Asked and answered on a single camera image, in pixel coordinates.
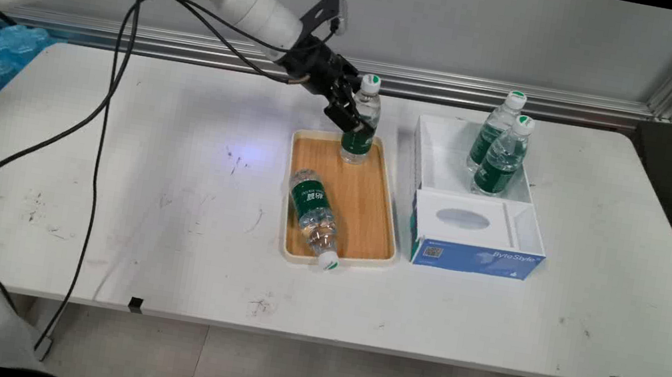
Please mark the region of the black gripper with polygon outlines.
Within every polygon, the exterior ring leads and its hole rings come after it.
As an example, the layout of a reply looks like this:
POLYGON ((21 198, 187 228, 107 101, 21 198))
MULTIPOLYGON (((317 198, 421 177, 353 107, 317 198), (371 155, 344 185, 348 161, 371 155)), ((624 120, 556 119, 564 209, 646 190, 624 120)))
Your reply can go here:
POLYGON ((315 35, 307 35, 297 42, 296 48, 274 63, 292 79, 308 76, 301 85, 312 94, 331 98, 324 114, 343 133, 364 133, 374 136, 376 127, 358 112, 356 93, 360 91, 362 76, 357 68, 342 55, 335 53, 315 35))

